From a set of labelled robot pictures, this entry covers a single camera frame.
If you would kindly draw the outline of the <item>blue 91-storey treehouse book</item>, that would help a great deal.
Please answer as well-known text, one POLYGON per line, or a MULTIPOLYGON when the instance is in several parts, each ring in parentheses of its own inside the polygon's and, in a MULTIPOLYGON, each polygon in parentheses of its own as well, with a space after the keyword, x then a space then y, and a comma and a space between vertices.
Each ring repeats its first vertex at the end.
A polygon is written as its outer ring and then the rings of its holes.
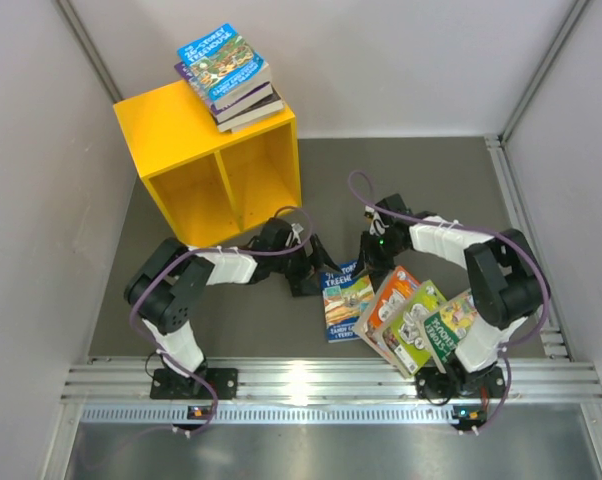
POLYGON ((353 327, 374 297, 368 276, 355 277, 352 260, 340 265, 342 272, 320 274, 324 302, 326 339, 329 343, 357 339, 353 327))

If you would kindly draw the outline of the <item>dark brown paperback book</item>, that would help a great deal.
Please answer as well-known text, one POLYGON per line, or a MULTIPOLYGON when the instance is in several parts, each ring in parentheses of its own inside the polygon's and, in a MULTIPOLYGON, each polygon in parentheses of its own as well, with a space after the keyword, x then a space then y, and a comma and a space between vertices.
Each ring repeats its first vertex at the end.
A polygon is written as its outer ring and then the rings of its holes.
POLYGON ((270 95, 262 100, 259 100, 254 105, 237 113, 236 115, 225 120, 219 120, 216 116, 213 116, 213 121, 219 132, 227 133, 230 132, 230 129, 233 127, 258 118, 266 119, 282 111, 284 108, 284 100, 281 98, 277 90, 274 89, 270 95))

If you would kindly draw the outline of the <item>purple 52-storey treehouse book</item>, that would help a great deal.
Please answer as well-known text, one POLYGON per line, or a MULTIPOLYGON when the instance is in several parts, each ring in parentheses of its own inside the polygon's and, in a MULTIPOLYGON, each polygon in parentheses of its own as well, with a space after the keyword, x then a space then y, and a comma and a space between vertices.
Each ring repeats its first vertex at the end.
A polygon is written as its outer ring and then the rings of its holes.
POLYGON ((255 107, 260 102, 268 102, 275 93, 271 83, 265 82, 257 86, 239 88, 237 92, 231 92, 213 100, 212 94, 207 93, 197 83, 194 73, 183 62, 177 62, 174 65, 174 70, 204 103, 217 123, 230 120, 236 115, 255 107))

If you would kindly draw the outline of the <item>light blue 26-storey treehouse book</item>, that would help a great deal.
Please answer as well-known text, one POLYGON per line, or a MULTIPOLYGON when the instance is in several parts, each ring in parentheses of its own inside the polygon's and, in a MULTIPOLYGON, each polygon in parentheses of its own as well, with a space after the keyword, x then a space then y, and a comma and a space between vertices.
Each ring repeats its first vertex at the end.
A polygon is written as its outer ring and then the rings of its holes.
POLYGON ((269 63, 229 23, 180 47, 177 54, 213 100, 272 82, 269 63))

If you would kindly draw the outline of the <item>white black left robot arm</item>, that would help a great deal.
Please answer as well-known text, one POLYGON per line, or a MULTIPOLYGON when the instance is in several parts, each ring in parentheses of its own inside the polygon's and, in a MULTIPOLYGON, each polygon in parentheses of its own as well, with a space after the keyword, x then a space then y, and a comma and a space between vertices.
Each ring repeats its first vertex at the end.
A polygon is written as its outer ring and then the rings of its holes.
POLYGON ((124 289, 162 362, 152 374, 153 398, 193 398, 206 388, 207 359, 191 319, 208 286, 251 285, 275 273, 285 277, 294 297, 312 296, 321 293, 320 271, 342 272, 316 234, 308 237, 307 252, 301 233, 299 224, 272 217, 242 247, 198 249, 175 238, 157 247, 124 289))

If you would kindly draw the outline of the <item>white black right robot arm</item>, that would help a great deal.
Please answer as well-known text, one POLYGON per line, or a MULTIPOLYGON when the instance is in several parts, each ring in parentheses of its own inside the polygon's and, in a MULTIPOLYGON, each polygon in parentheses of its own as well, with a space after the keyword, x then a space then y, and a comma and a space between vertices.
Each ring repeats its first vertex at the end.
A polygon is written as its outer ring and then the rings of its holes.
POLYGON ((375 295, 353 331, 408 380, 420 398, 488 402, 505 393, 498 358, 550 289, 525 235, 485 233, 430 213, 413 213, 394 194, 365 209, 355 276, 375 295), (468 289, 447 299, 433 281, 419 282, 396 264, 411 250, 463 269, 468 289))

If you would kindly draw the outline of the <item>orange cartoon paperback book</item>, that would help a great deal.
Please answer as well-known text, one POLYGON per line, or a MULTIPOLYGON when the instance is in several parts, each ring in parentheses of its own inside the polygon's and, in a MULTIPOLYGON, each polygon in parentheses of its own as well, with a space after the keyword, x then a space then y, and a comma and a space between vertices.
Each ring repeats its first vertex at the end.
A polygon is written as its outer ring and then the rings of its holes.
POLYGON ((353 332, 390 363, 389 350, 374 338, 376 331, 402 307, 420 283, 402 266, 389 273, 353 326, 353 332))

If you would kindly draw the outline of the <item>lime green cartoon book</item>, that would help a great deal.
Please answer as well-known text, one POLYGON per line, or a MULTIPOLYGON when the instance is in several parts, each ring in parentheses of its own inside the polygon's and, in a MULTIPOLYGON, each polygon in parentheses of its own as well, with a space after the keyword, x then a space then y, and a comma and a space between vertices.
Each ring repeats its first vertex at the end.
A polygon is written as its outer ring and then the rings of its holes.
POLYGON ((381 353, 404 378, 413 378, 430 360, 423 321, 445 302, 434 282, 427 280, 375 331, 381 353))

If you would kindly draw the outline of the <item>dark green treehouse book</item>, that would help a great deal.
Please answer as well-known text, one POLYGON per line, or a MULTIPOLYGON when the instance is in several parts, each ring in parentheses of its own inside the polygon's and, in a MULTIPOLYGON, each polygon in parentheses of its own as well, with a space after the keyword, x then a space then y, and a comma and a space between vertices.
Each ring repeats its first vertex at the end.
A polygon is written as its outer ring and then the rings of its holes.
POLYGON ((466 290, 422 321, 427 349, 441 373, 478 316, 472 293, 466 290))

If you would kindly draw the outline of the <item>yellow wooden cubby shelf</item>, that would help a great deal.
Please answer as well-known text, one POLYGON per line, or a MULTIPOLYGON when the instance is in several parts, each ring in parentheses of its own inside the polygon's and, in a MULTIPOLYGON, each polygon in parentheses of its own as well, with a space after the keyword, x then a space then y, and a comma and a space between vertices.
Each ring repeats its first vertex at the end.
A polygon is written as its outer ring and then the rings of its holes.
POLYGON ((182 80, 115 104, 138 176, 178 239, 216 246, 302 204, 289 107, 236 133, 217 129, 182 80))

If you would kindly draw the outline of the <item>aluminium right side rail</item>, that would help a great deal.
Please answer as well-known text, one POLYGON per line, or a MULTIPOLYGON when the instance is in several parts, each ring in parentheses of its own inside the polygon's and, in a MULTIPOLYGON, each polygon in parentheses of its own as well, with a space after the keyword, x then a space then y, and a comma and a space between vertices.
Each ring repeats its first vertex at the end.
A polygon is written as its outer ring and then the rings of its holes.
MULTIPOLYGON (((495 134, 486 135, 484 141, 497 176, 510 223, 525 234, 532 252, 539 261, 540 268, 546 275, 546 279, 550 280, 548 270, 542 262, 543 258, 535 237, 534 228, 528 218, 522 190, 515 178, 513 167, 510 165, 506 148, 495 134)), ((544 353, 549 359, 571 362, 574 358, 568 345, 568 336, 562 324, 561 312, 556 306, 554 288, 551 288, 551 291, 548 318, 539 331, 539 338, 543 344, 544 353)))

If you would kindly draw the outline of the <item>aluminium mounting rail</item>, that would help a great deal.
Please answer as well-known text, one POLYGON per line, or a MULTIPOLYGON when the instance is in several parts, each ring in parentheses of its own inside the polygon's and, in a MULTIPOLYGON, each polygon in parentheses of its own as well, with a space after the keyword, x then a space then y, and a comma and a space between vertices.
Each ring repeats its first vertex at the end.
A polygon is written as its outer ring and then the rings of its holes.
POLYGON ((499 390, 486 388, 444 401, 421 395, 422 382, 403 379, 375 359, 214 359, 230 372, 217 380, 219 401, 154 399, 152 363, 137 357, 96 358, 71 367, 61 401, 74 404, 85 422, 216 424, 452 425, 473 407, 600 404, 602 386, 588 363, 514 359, 502 369, 499 390), (500 390, 507 388, 508 394, 500 390))

